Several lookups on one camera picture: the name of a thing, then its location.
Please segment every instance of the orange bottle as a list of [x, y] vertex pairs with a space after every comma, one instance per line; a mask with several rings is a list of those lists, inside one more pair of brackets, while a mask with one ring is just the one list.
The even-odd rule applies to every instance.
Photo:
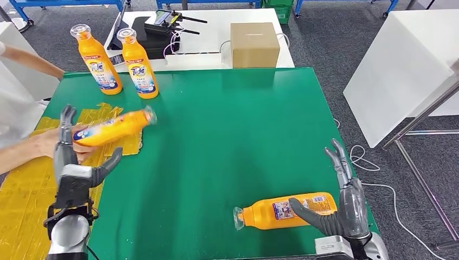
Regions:
[[131, 28], [118, 31], [116, 37], [123, 43], [123, 58], [134, 82], [137, 94], [143, 99], [158, 95], [158, 84], [148, 61], [147, 52], [137, 42], [137, 33]]
[[78, 51], [102, 93], [118, 94], [123, 89], [120, 77], [102, 44], [91, 35], [91, 28], [86, 24], [77, 24], [71, 28], [70, 34], [77, 39]]
[[264, 199], [244, 209], [235, 207], [235, 228], [240, 230], [244, 226], [254, 226], [257, 229], [280, 229], [309, 225], [293, 212], [288, 202], [290, 198], [298, 199], [303, 206], [321, 215], [328, 215], [337, 210], [333, 197], [327, 192]]
[[120, 115], [96, 126], [77, 131], [73, 135], [74, 143], [83, 146], [102, 146], [116, 141], [121, 137], [138, 133], [146, 125], [153, 125], [157, 121], [152, 108], [133, 111]]

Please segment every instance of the cardboard box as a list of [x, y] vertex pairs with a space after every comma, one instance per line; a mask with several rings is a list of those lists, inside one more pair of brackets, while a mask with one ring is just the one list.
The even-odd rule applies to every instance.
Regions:
[[232, 23], [233, 68], [275, 68], [279, 40], [272, 23]]

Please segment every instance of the robotic hand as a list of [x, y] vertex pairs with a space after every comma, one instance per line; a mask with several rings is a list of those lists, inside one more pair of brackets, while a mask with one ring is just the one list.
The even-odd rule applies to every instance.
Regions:
[[88, 259], [86, 243], [89, 227], [99, 217], [99, 214], [94, 216], [92, 213], [95, 209], [92, 208], [89, 188], [99, 186], [118, 164], [122, 155], [122, 148], [119, 147], [99, 167], [79, 165], [71, 136], [71, 122], [75, 113], [76, 109], [70, 105], [66, 105], [61, 111], [59, 142], [53, 158], [54, 177], [57, 182], [56, 201], [49, 206], [48, 219], [43, 222], [51, 240], [47, 260]]
[[331, 143], [337, 153], [325, 148], [325, 154], [330, 157], [338, 178], [338, 211], [322, 216], [290, 198], [292, 210], [327, 236], [315, 240], [317, 259], [389, 260], [381, 237], [369, 230], [362, 183], [352, 176], [342, 145], [336, 139]]

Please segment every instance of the person's arm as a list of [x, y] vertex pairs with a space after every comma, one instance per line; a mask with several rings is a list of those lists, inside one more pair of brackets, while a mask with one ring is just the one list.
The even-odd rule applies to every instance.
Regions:
[[[83, 128], [85, 128], [85, 126], [74, 126], [72, 132]], [[41, 156], [52, 158], [54, 147], [59, 140], [58, 134], [58, 129], [55, 128], [24, 139], [16, 145], [0, 149], [0, 174], [9, 172], [17, 166]], [[86, 160], [95, 149], [94, 147], [73, 144], [73, 150], [80, 162]]]
[[15, 61], [25, 67], [43, 72], [50, 76], [62, 79], [64, 71], [49, 61], [27, 51], [19, 50], [10, 45], [0, 42], [0, 54], [2, 57]]
[[0, 174], [9, 172], [19, 165], [40, 157], [36, 136], [25, 139], [19, 144], [0, 149]]

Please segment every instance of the person's hand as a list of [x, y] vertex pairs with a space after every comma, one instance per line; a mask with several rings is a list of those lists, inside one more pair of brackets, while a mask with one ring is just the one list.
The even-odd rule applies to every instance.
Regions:
[[[71, 130], [72, 134], [86, 127], [87, 126], [84, 125], [73, 126]], [[42, 134], [34, 136], [34, 138], [37, 139], [37, 148], [39, 149], [40, 155], [52, 158], [54, 154], [54, 148], [56, 147], [56, 143], [59, 141], [59, 129], [56, 128], [46, 131]], [[78, 162], [81, 163], [82, 161], [86, 160], [92, 155], [92, 153], [96, 150], [96, 147], [81, 146], [76, 143], [73, 143], [73, 150], [75, 151], [76, 156], [78, 157]]]

